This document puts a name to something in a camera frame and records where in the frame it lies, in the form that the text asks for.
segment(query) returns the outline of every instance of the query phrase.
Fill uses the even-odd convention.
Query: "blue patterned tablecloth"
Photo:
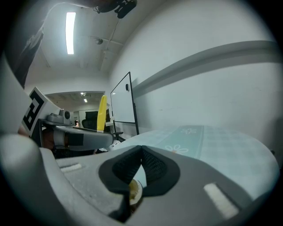
[[[158,147],[206,162],[239,184],[256,199],[270,191],[278,177],[278,164],[260,141],[241,132],[211,126],[181,126],[134,136],[113,148],[131,145]],[[146,186],[143,169],[135,176]]]

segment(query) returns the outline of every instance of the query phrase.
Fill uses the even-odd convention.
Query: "ceiling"
[[[67,102],[69,104],[84,104],[84,99],[88,100],[88,104],[99,103],[103,93],[97,92],[86,92],[85,96],[82,96],[80,92],[72,93],[62,93],[62,94],[47,94],[46,97],[49,98],[54,104],[60,104]]]
[[[114,11],[98,14],[91,8],[58,4],[45,21],[44,38],[33,65],[50,68],[75,66],[109,72],[128,37],[149,13],[165,1],[138,0],[136,8],[121,20]],[[68,55],[66,49],[67,12],[76,12],[73,55]],[[96,44],[96,37],[103,38],[101,45]]]

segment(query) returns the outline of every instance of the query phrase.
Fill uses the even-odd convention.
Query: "black chair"
[[[86,129],[97,130],[97,116],[98,111],[88,111],[85,113],[85,119],[82,120],[82,125]],[[110,129],[106,126],[104,127],[105,132],[110,132]],[[115,132],[113,135],[116,136],[116,140],[119,140],[119,135],[123,134],[123,132]]]

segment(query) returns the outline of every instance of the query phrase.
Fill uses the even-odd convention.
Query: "ceiling lamp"
[[[74,25],[75,25],[75,12],[67,12],[66,15],[66,46],[67,53],[74,54]]]

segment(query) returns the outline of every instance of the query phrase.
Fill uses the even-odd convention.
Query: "whiteboard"
[[[111,92],[111,105],[115,121],[135,123],[130,73]]]

